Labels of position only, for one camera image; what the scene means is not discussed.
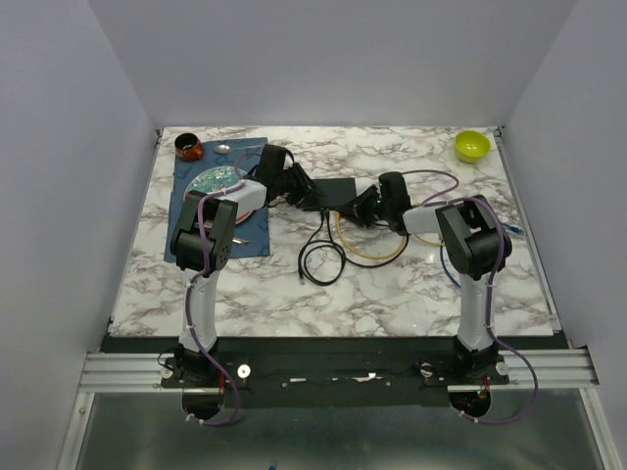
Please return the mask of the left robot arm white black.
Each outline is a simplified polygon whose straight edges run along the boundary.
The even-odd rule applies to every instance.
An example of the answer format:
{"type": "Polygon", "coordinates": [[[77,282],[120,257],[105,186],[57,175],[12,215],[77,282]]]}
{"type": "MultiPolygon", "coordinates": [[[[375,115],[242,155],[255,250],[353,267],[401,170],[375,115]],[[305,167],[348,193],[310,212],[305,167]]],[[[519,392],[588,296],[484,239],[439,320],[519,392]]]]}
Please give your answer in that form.
{"type": "Polygon", "coordinates": [[[185,360],[183,374],[197,387],[217,377],[217,363],[208,356],[217,343],[217,282],[231,255],[237,219],[281,197],[299,206],[319,194],[293,153],[276,145],[264,145],[252,169],[244,172],[235,165],[233,173],[232,184],[187,193],[169,242],[186,283],[179,343],[193,354],[185,360]]]}

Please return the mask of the black network switch box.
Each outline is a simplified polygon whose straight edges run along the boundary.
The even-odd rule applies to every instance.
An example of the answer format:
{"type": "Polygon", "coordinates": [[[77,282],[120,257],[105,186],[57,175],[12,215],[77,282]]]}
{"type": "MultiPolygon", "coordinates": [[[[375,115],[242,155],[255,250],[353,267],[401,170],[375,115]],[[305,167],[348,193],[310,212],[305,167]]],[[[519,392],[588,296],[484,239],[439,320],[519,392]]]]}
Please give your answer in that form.
{"type": "Polygon", "coordinates": [[[304,212],[334,210],[347,205],[357,196],[356,180],[348,178],[318,178],[313,180],[314,192],[300,205],[304,212]]]}

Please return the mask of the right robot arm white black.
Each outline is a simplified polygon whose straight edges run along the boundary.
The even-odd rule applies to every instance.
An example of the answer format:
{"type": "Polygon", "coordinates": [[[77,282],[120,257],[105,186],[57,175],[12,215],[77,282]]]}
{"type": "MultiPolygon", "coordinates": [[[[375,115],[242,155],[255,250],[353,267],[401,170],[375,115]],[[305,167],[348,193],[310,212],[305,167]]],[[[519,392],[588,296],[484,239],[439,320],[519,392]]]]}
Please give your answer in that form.
{"type": "Polygon", "coordinates": [[[511,254],[511,241],[485,197],[427,200],[415,206],[404,176],[391,171],[380,175],[377,185],[368,187],[337,211],[363,227],[380,219],[404,237],[428,233],[442,237],[461,290],[451,371],[464,384],[483,376],[486,367],[497,362],[494,287],[497,274],[511,254]]]}

